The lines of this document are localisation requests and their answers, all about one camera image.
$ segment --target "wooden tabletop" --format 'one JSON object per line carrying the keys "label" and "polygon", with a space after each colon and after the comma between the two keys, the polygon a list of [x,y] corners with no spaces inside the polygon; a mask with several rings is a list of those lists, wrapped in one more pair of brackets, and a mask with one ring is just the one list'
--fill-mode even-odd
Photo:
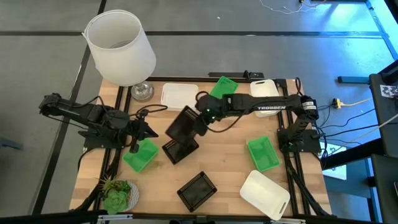
{"label": "wooden tabletop", "polygon": [[[133,99],[130,104],[130,113],[136,112],[144,105],[160,103],[162,87],[165,82],[151,82],[155,88],[155,95],[149,102],[140,103]],[[215,83],[189,83],[196,84],[199,91],[211,91]],[[294,80],[287,80],[288,92],[296,92]],[[106,105],[113,106],[116,101],[118,86],[103,81],[99,95],[103,97]],[[122,108],[126,98],[127,90],[124,90]],[[248,83],[240,83],[237,93],[250,93]],[[250,215],[264,216],[262,212],[247,203],[239,196],[239,190],[250,171],[256,169],[246,142],[267,136],[281,162],[279,167],[263,172],[265,176],[279,184],[285,189],[287,175],[282,153],[279,151],[276,130],[279,127],[277,116],[258,118],[254,113],[243,116],[231,129],[223,133],[207,132],[205,136],[196,136],[199,148],[173,165],[162,150],[162,146],[170,141],[165,134],[170,123],[179,112],[161,111],[151,113],[146,117],[146,122],[159,135],[151,138],[159,147],[159,153],[154,160],[141,172],[137,173],[129,167],[122,159],[119,164],[118,178],[133,181],[139,188],[139,201],[131,210],[136,213],[156,214],[192,214],[188,211],[177,195],[177,190],[194,178],[200,171],[204,171],[218,189],[203,205],[197,208],[193,214],[201,215]],[[221,122],[211,124],[213,129],[224,129],[236,118],[226,118]],[[288,124],[284,112],[284,123]],[[122,155],[128,152],[123,149]],[[301,153],[301,161],[305,183],[315,200],[322,208],[331,213],[325,182],[318,159],[311,153]],[[81,161],[80,171],[77,176],[75,190],[73,192],[70,208],[78,207],[98,183],[100,169],[103,161],[104,149],[95,149],[89,152]],[[300,190],[295,186],[298,210],[303,213]],[[292,215],[289,206],[284,216]]]}

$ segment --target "green plastic container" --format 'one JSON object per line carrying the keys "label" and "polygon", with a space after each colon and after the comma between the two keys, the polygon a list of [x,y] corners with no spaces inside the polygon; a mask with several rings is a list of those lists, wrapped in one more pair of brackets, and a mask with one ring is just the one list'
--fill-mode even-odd
{"label": "green plastic container", "polygon": [[248,148],[257,170],[260,172],[280,165],[278,156],[268,137],[249,141]]}
{"label": "green plastic container", "polygon": [[149,139],[139,141],[138,145],[138,152],[127,152],[123,156],[123,160],[136,172],[141,172],[153,160],[157,152],[159,152],[159,148]]}
{"label": "green plastic container", "polygon": [[224,94],[234,93],[238,86],[239,84],[229,78],[221,77],[210,92],[210,95],[221,99]]}

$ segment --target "white lamp shade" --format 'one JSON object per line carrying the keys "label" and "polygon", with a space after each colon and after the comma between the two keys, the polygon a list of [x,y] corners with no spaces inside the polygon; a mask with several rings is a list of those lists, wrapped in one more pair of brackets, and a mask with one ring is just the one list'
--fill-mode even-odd
{"label": "white lamp shade", "polygon": [[156,66],[156,56],[139,19],[123,10],[94,17],[83,36],[91,50],[95,67],[119,86],[131,86],[147,79]]}

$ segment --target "potted succulent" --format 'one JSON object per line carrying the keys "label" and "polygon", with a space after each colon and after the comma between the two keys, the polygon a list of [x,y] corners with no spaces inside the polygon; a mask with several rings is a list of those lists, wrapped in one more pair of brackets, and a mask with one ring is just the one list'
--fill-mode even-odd
{"label": "potted succulent", "polygon": [[103,182],[103,205],[109,215],[131,210],[139,198],[138,188],[128,180],[105,178]]}

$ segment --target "white plastic container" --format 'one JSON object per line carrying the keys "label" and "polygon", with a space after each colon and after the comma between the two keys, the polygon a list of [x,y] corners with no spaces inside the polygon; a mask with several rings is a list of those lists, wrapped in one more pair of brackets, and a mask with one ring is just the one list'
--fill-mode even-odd
{"label": "white plastic container", "polygon": [[[279,96],[278,89],[272,80],[260,80],[250,83],[250,92],[252,96]],[[263,118],[266,116],[272,116],[280,110],[274,111],[255,111],[257,117]]]}
{"label": "white plastic container", "polygon": [[160,102],[171,111],[181,111],[185,106],[194,109],[198,89],[197,85],[192,84],[166,83],[163,85]]}
{"label": "white plastic container", "polygon": [[290,200],[287,190],[257,170],[250,172],[239,193],[243,199],[273,220],[280,220]]}
{"label": "white plastic container", "polygon": [[84,33],[95,67],[119,86],[131,86],[149,77],[156,56],[139,19],[123,10],[112,10],[94,17]]}

